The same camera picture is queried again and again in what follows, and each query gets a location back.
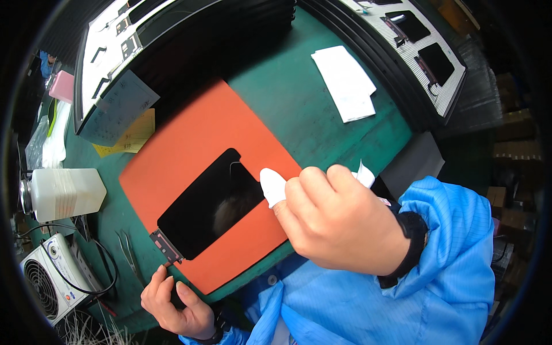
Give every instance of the pink box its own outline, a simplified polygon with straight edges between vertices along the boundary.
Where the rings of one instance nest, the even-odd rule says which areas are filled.
[[[74,81],[75,77],[72,74],[66,71],[59,71],[48,94],[54,98],[72,104]]]

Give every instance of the left hand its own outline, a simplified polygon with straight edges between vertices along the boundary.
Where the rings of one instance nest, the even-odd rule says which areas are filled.
[[[142,307],[155,317],[161,328],[184,337],[209,339],[215,334],[215,315],[186,284],[177,282],[178,297],[187,306],[177,310],[171,303],[172,276],[165,279],[167,268],[161,265],[143,290]]]

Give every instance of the transparent plastic sheet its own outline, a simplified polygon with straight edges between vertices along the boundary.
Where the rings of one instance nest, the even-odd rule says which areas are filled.
[[[43,116],[38,122],[33,136],[25,148],[27,170],[42,169],[42,147],[48,133],[48,116]]]

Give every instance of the orange silicone mat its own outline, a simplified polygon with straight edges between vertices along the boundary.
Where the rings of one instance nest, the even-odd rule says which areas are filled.
[[[148,233],[157,229],[163,212],[228,148],[240,153],[240,162],[257,181],[266,167],[286,180],[301,171],[255,113],[226,82],[218,81],[156,131],[119,177]],[[263,200],[195,259],[175,265],[206,295],[286,239]]]

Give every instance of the power cord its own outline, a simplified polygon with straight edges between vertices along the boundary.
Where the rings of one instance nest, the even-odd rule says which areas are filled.
[[[113,268],[115,269],[115,278],[113,279],[112,283],[105,289],[103,290],[100,290],[100,291],[86,291],[86,290],[83,290],[81,288],[79,288],[78,286],[75,286],[73,285],[69,280],[67,280],[67,278],[65,278],[63,276],[63,274],[60,272],[60,270],[57,268],[56,264],[54,263],[54,260],[52,260],[52,257],[48,254],[48,250],[46,250],[46,247],[44,247],[44,242],[41,241],[40,242],[40,246],[42,247],[42,249],[44,249],[44,252],[46,253],[46,256],[48,256],[48,259],[50,259],[50,262],[52,263],[52,265],[54,266],[54,268],[56,269],[57,273],[60,275],[61,278],[63,278],[63,280],[65,280],[65,282],[67,284],[69,284],[69,286],[71,286],[72,288],[74,288],[75,290],[77,291],[80,291],[82,293],[85,293],[85,294],[89,294],[89,295],[103,295],[105,294],[106,292],[108,292],[112,287],[115,286],[115,283],[117,282],[117,277],[119,276],[119,269],[117,268],[117,265],[115,264],[115,259],[113,258],[113,256],[111,256],[111,254],[108,252],[108,250],[103,246],[103,244],[101,244],[100,242],[96,241],[96,240],[92,240],[96,243],[96,245],[98,245],[106,254],[107,256],[109,257],[109,259],[111,260],[111,263],[113,264]]]
[[[69,226],[69,225],[65,225],[65,224],[58,224],[58,223],[46,223],[46,224],[40,224],[40,225],[37,225],[35,227],[32,227],[29,231],[25,232],[25,233],[22,233],[20,235],[17,235],[17,238],[23,238],[25,236],[27,236],[28,234],[30,234],[31,232],[35,231],[36,229],[40,229],[41,227],[45,227],[45,226],[61,226],[61,227],[66,227],[68,229],[75,229],[74,226]]]

